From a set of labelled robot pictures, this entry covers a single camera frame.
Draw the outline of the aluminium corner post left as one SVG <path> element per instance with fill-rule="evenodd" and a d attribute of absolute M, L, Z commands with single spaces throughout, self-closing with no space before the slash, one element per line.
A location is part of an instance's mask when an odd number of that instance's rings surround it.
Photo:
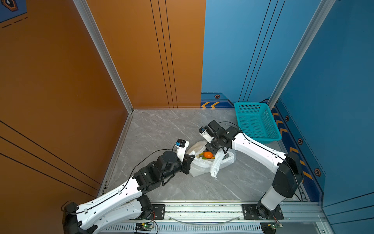
<path fill-rule="evenodd" d="M 86 29 L 88 30 L 90 37 L 98 51 L 103 64 L 105 65 L 108 74 L 110 75 L 112 82 L 121 97 L 121 100 L 129 114 L 133 113 L 133 106 L 131 104 L 130 98 L 125 90 L 123 82 L 120 78 L 120 75 L 116 69 L 116 66 L 113 62 L 113 59 L 110 55 L 110 52 L 104 42 L 104 39 L 100 33 L 100 30 L 97 26 L 97 23 L 94 19 L 94 16 L 89 8 L 87 1 L 82 0 L 73 0 L 80 17 L 82 18 Z"/>

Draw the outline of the green circuit board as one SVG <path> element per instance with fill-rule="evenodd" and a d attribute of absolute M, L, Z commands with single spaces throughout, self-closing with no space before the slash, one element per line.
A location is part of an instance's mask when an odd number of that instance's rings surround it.
<path fill-rule="evenodd" d="M 154 230 L 153 223 L 136 223 L 135 233 L 136 234 L 150 234 Z"/>
<path fill-rule="evenodd" d="M 276 230 L 281 227 L 282 225 L 280 223 L 270 223 L 267 225 L 267 228 L 271 229 L 273 233 L 276 233 Z"/>

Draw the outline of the aluminium corner post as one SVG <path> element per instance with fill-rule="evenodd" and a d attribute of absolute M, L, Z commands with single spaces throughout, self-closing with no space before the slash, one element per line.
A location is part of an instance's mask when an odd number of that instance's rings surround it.
<path fill-rule="evenodd" d="M 323 0 L 320 1 L 315 13 L 313 14 L 301 40 L 299 41 L 289 63 L 287 64 L 283 74 L 281 75 L 275 89 L 270 96 L 267 103 L 270 109 L 272 109 L 278 99 L 280 98 L 282 92 L 290 81 L 292 75 L 294 74 L 296 68 L 304 57 L 306 51 L 308 50 L 311 42 L 318 33 L 320 27 L 325 21 L 327 15 L 335 4 L 335 0 Z"/>
<path fill-rule="evenodd" d="M 116 66 L 113 62 L 113 59 L 110 55 L 110 52 L 104 42 L 104 39 L 100 33 L 100 30 L 97 26 L 97 23 L 94 19 L 94 16 L 89 8 L 87 1 L 82 0 L 73 0 L 80 17 L 82 18 L 86 29 L 88 30 L 90 37 L 98 51 L 103 64 L 105 65 L 108 74 L 110 75 L 112 82 L 121 97 L 121 100 L 129 114 L 133 113 L 133 106 L 131 104 L 130 98 L 125 90 L 123 82 L 120 78 L 120 75 L 116 69 Z"/>

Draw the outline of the aluminium corner post right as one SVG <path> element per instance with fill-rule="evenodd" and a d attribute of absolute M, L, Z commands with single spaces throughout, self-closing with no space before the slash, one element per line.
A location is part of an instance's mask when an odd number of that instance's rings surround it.
<path fill-rule="evenodd" d="M 280 98 L 282 92 L 290 81 L 292 75 L 294 74 L 296 68 L 304 57 L 306 51 L 308 50 L 311 42 L 318 33 L 320 27 L 325 21 L 327 15 L 335 4 L 335 0 L 323 0 L 320 1 L 315 13 L 313 14 L 301 40 L 299 41 L 289 63 L 287 64 L 283 74 L 281 75 L 275 89 L 270 96 L 267 103 L 270 109 L 272 109 L 278 99 Z"/>

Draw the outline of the green circuit board right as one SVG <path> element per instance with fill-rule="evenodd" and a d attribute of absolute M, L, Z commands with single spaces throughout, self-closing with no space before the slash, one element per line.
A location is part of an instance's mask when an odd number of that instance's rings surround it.
<path fill-rule="evenodd" d="M 271 229 L 273 233 L 276 233 L 276 230 L 281 227 L 282 225 L 280 223 L 270 223 L 267 225 L 267 228 Z"/>

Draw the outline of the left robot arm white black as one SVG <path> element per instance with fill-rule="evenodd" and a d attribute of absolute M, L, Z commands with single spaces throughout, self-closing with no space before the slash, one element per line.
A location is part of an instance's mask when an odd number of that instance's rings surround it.
<path fill-rule="evenodd" d="M 64 233 L 98 234 L 121 221 L 148 218 L 153 205 L 146 194 L 166 185 L 179 172 L 189 174 L 194 159 L 194 155 L 184 155 L 181 160 L 174 151 L 165 151 L 101 197 L 80 205 L 67 204 L 63 209 Z"/>

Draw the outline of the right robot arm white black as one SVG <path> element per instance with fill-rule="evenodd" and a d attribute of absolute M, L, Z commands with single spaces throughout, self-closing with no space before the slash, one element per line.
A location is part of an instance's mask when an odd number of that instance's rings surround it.
<path fill-rule="evenodd" d="M 287 198 L 292 198 L 303 181 L 303 168 L 299 156 L 271 149 L 248 137 L 241 129 L 224 129 L 212 122 L 199 129 L 207 141 L 206 149 L 212 153 L 233 149 L 246 154 L 275 174 L 272 185 L 255 207 L 260 219 L 274 218 L 276 209 Z"/>

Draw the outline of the orange tangerine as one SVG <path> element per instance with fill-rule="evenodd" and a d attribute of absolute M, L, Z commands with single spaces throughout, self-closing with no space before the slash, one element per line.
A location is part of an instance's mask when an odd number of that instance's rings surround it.
<path fill-rule="evenodd" d="M 205 159 L 211 159 L 213 157 L 214 157 L 214 155 L 209 151 L 206 151 L 206 152 L 203 153 L 203 158 L 205 158 Z"/>

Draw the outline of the white plastic bag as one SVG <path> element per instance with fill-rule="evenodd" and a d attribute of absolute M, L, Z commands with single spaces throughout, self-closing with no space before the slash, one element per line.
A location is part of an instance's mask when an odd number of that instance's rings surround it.
<path fill-rule="evenodd" d="M 236 152 L 233 149 L 229 149 L 226 153 L 220 149 L 213 155 L 212 159 L 208 159 L 203 156 L 203 153 L 207 152 L 206 144 L 206 141 L 197 142 L 187 151 L 188 155 L 195 156 L 190 169 L 190 174 L 193 177 L 206 173 L 210 173 L 212 177 L 217 177 L 220 169 L 232 165 L 236 160 Z"/>

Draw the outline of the teal plastic basket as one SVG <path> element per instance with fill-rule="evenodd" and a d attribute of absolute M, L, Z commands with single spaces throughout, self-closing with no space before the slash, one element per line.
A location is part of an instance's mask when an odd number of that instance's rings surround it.
<path fill-rule="evenodd" d="M 262 144 L 281 140 L 280 131 L 266 103 L 237 102 L 234 108 L 238 126 L 248 137 Z"/>

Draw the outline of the green circuit board left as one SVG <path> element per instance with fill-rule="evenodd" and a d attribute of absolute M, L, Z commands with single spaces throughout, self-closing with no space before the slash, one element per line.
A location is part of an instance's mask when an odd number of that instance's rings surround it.
<path fill-rule="evenodd" d="M 136 223 L 135 233 L 136 234 L 150 234 L 154 230 L 153 223 Z"/>

